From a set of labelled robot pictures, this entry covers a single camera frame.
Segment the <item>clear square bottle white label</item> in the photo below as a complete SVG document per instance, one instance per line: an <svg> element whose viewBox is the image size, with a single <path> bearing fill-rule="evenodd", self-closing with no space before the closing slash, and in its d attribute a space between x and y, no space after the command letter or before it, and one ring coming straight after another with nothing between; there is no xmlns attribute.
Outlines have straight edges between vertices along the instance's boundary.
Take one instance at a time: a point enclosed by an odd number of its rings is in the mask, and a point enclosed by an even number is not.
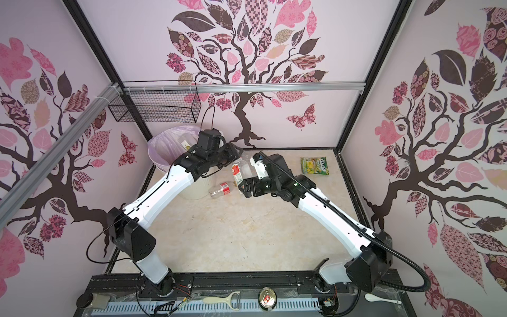
<svg viewBox="0 0 507 317"><path fill-rule="evenodd" d="M182 144L182 146L184 147L184 149L185 149L186 151L188 151L188 150L191 148L190 143L189 143L188 141L186 141L185 139L183 139L183 140L181 141L181 144Z"/></svg>

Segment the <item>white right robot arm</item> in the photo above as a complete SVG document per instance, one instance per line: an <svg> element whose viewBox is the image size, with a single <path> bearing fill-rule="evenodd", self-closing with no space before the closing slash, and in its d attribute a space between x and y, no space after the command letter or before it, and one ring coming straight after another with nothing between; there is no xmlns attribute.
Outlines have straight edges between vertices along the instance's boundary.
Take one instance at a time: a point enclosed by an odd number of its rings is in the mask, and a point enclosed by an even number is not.
<svg viewBox="0 0 507 317"><path fill-rule="evenodd" d="M351 283L372 292L392 264L392 255L377 244L391 246L391 238L376 236L332 203L310 178L295 176L281 155L256 153L249 164L255 173L238 186L246 198L269 194L291 203L317 220L346 249L346 257L325 259L314 269L316 288L325 292L337 283Z"/></svg>

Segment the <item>clear bottle red label yellow cap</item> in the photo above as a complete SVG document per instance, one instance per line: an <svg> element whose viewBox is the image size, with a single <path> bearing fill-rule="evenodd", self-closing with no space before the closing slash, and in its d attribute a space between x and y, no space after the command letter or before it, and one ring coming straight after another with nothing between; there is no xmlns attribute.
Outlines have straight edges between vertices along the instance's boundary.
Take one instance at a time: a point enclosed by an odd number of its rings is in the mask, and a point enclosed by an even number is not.
<svg viewBox="0 0 507 317"><path fill-rule="evenodd" d="M237 192L237 188L232 181L221 182L218 185L213 186L209 190L209 195L212 199L217 199L224 195L229 195L231 193Z"/></svg>

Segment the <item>clear bottle green red label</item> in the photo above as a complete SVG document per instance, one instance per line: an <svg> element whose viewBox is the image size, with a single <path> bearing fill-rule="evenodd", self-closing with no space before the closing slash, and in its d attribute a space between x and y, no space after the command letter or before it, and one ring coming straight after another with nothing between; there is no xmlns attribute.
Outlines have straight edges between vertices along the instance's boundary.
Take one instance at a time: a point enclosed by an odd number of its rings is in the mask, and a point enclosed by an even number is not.
<svg viewBox="0 0 507 317"><path fill-rule="evenodd" d="M232 163L231 170L236 186L240 186L243 180L253 177L250 162L242 157Z"/></svg>

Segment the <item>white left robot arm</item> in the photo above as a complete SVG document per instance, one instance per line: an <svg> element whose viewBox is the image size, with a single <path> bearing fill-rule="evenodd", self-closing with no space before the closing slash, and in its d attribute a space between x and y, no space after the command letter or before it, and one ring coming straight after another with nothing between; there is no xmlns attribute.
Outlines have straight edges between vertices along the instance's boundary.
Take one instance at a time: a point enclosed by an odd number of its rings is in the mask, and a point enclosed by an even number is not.
<svg viewBox="0 0 507 317"><path fill-rule="evenodd" d="M172 272L155 250L157 240L148 229L163 209L213 167L223 168L240 158L243 149L226 143L218 149L195 147L178 157L169 171L141 197L122 209L108 212L108 234L141 273L158 288L168 286Z"/></svg>

